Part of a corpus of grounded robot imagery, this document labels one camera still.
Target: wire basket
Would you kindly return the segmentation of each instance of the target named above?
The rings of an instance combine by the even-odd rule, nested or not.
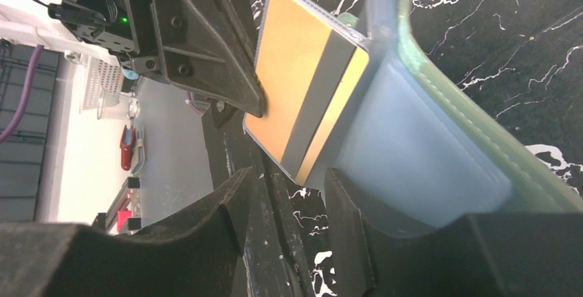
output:
[[[90,57],[85,72],[85,94],[81,102],[81,111],[97,109],[104,90],[110,98],[119,97],[124,83],[121,67]],[[116,104],[116,101],[110,101],[105,106],[110,107]]]

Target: red object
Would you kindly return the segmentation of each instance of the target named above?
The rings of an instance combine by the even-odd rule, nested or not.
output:
[[[118,232],[122,230],[127,219],[131,217],[130,210],[119,210],[118,211]]]
[[[122,150],[122,169],[124,171],[129,171],[131,168],[131,155],[134,141],[135,131],[133,130],[133,126],[124,126],[122,139],[120,141],[120,149]]]

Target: gold card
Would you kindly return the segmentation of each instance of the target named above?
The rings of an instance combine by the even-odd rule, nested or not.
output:
[[[303,184],[358,83],[369,55],[306,0],[267,0],[256,58],[267,113],[245,130]]]

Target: black marble surface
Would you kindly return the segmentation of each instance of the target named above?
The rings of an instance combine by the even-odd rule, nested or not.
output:
[[[314,0],[358,15],[364,0]],[[259,24],[265,0],[252,0]],[[413,34],[437,67],[573,190],[583,188],[583,0],[413,0]],[[305,240],[325,241],[316,191],[291,194]],[[331,252],[316,243],[317,296],[335,296]]]
[[[260,152],[259,147],[242,129],[243,112],[237,112],[220,129],[215,128],[209,113],[207,111],[203,116],[202,124],[214,187],[219,187],[241,168],[255,166],[256,170],[262,171],[263,165],[256,156]],[[281,181],[285,175],[273,162],[267,163],[269,167],[264,168],[264,173],[256,173],[258,180],[265,179],[265,175],[269,175],[269,180]],[[326,234],[328,229],[326,209],[320,191],[296,186],[289,180],[288,182],[287,196],[291,200],[293,209],[286,213],[289,214],[290,223],[294,223],[294,219],[298,223],[296,227],[301,236],[312,285],[316,291],[333,293],[333,290],[326,286],[327,282],[332,284],[333,276],[330,275],[330,271],[333,272],[333,266],[332,253],[329,251],[330,242]],[[257,186],[253,192],[246,241],[247,267],[253,271],[247,277],[251,278],[253,289],[260,291],[253,296],[270,296],[265,293],[266,291],[273,296],[280,296],[286,291],[283,283],[289,282],[287,272],[282,271],[285,260],[280,257],[282,254],[278,247],[280,241],[275,234],[274,215],[278,209],[275,209],[275,205],[269,199],[266,189]],[[240,270],[242,267],[237,268],[236,276],[239,278],[245,276],[239,273]],[[233,297],[247,296],[247,286],[241,286],[242,283],[247,284],[247,281],[239,280],[235,283]],[[276,288],[278,283],[282,288],[281,291]]]

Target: floor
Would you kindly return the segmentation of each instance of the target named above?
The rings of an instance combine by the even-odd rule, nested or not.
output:
[[[358,15],[364,3],[314,1],[334,15]],[[259,24],[265,0],[251,2]],[[437,67],[578,193],[583,1],[413,0],[413,5],[413,34]],[[311,228],[304,239],[325,241],[325,216],[308,213],[307,203],[317,193],[304,188],[290,197],[300,224]],[[331,252],[319,245],[313,251],[316,295],[336,296]]]
[[[212,192],[212,182],[201,118],[184,102],[186,92],[145,80],[137,97],[135,124],[144,128],[146,149],[140,172],[146,226]]]

